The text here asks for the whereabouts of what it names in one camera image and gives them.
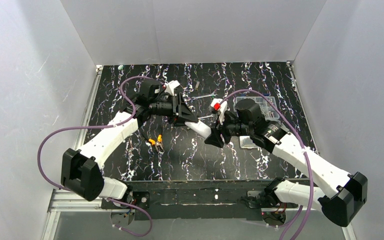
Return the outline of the white remote control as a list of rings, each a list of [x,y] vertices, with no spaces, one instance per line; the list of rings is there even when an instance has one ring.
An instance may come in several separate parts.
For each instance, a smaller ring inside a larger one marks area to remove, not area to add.
[[[198,122],[186,121],[185,125],[191,130],[193,130],[195,133],[203,137],[204,139],[207,139],[212,133],[211,128],[205,123],[203,123],[202,121],[198,121]]]

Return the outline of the white remote battery cover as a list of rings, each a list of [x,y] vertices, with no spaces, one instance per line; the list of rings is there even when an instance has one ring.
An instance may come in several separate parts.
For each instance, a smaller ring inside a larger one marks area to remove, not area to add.
[[[239,146],[242,149],[255,149],[258,146],[251,140],[249,136],[240,136],[239,137]]]

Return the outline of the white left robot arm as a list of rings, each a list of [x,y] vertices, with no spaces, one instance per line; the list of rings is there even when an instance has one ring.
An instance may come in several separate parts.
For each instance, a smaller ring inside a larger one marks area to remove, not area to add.
[[[121,110],[95,137],[78,149],[69,148],[62,157],[61,185],[87,201],[98,197],[121,200],[128,186],[102,173],[106,160],[151,116],[167,117],[176,127],[200,121],[186,105],[176,80],[162,83],[144,77],[139,91],[127,96]]]

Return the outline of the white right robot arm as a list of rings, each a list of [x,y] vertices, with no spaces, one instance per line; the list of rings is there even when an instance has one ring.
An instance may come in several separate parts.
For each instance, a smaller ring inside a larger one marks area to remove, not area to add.
[[[264,190],[264,197],[270,203],[310,206],[332,223],[347,227],[367,202],[368,178],[364,174],[351,174],[301,146],[297,136],[283,124],[267,120],[253,99],[238,101],[235,113],[229,111],[227,103],[220,98],[215,98],[210,107],[218,120],[211,127],[206,144],[223,147],[232,137],[248,136],[255,145],[287,161],[313,180],[315,186],[310,188],[275,179]]]

